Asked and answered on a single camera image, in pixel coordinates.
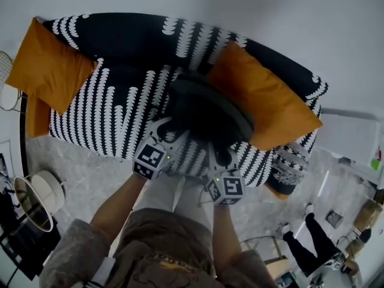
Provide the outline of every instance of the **white pants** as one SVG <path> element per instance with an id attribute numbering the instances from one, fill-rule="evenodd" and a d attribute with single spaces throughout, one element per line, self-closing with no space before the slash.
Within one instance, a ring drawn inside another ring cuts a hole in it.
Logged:
<path id="1" fill-rule="evenodd" d="M 145 185 L 133 211 L 155 208 L 190 218 L 213 230 L 214 204 L 196 178 L 162 174 Z"/>

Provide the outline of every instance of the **marble floor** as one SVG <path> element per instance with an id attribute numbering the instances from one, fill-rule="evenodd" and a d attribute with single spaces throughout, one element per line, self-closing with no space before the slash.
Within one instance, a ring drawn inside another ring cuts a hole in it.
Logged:
<path id="1" fill-rule="evenodd" d="M 65 205 L 55 214 L 61 232 L 75 218 L 90 221 L 97 208 L 131 173 L 130 161 L 100 156 L 48 136 L 27 139 L 26 151 L 30 173 L 46 169 L 66 181 Z M 231 214 L 240 241 L 276 235 L 278 227 L 289 222 L 301 243 L 314 252 L 311 236 L 302 225 L 308 202 L 314 203 L 316 219 L 336 242 L 351 234 L 357 213 L 373 194 L 372 188 L 340 168 L 329 153 L 315 149 L 303 183 L 287 200 L 278 200 L 265 187 L 247 188 L 246 197 L 231 207 Z M 344 217 L 338 229 L 325 221 L 330 210 Z M 283 255 L 290 259 L 292 270 L 300 276 L 287 245 L 282 240 L 278 243 Z M 253 239 L 243 246 L 256 248 L 265 260 L 278 256 L 271 238 Z"/>

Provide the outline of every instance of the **person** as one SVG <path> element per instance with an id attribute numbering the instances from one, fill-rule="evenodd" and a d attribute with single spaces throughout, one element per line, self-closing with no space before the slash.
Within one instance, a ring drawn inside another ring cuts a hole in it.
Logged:
<path id="1" fill-rule="evenodd" d="M 281 228 L 283 240 L 288 243 L 292 255 L 306 277 L 309 277 L 327 262 L 332 262 L 334 268 L 340 268 L 345 259 L 342 252 L 327 237 L 320 224 L 315 220 L 313 211 L 314 206 L 309 203 L 305 209 L 305 223 L 311 233 L 317 257 L 295 239 L 289 223 Z"/>
<path id="2" fill-rule="evenodd" d="M 146 183 L 134 173 L 90 224 L 72 222 L 40 287 L 275 288 L 260 256 L 242 252 L 229 207 L 201 204 L 207 195 L 198 179 L 163 173 Z M 105 258 L 122 228 L 114 259 Z"/>

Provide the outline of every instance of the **black pants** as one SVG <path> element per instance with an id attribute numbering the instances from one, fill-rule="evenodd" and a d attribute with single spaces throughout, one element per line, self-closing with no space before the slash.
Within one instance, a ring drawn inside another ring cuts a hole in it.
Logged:
<path id="1" fill-rule="evenodd" d="M 300 269 L 305 276 L 311 275 L 322 264 L 329 260 L 339 249 L 327 237 L 324 230 L 314 219 L 314 214 L 308 214 L 305 218 L 308 230 L 311 233 L 313 245 L 317 253 L 317 257 L 303 247 L 299 241 L 293 237 L 293 232 L 287 232 L 283 236 L 283 240 L 288 243 L 289 249 L 296 259 Z"/>

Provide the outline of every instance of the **black and white patterned sofa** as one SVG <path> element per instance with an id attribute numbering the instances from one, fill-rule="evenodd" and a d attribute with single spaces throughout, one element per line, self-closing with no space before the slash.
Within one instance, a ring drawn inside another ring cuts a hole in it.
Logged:
<path id="1" fill-rule="evenodd" d="M 147 14 L 104 13 L 65 17 L 44 25 L 62 42 L 99 62 L 67 112 L 62 116 L 51 112 L 50 135 L 102 155 L 132 159 L 152 120 L 163 114 L 170 83 L 186 69 L 207 74 L 230 40 L 286 82 L 317 116 L 318 97 L 328 90 L 324 81 L 289 58 L 201 23 Z M 297 142 L 310 153 L 315 138 L 316 131 Z M 257 187 L 274 178 L 272 161 L 278 158 L 274 150 L 260 151 L 246 142 L 238 142 L 233 149 L 248 186 Z M 199 176 L 205 157 L 205 150 L 196 142 L 187 142 L 174 168 Z M 295 163 L 288 165 L 305 170 Z"/>

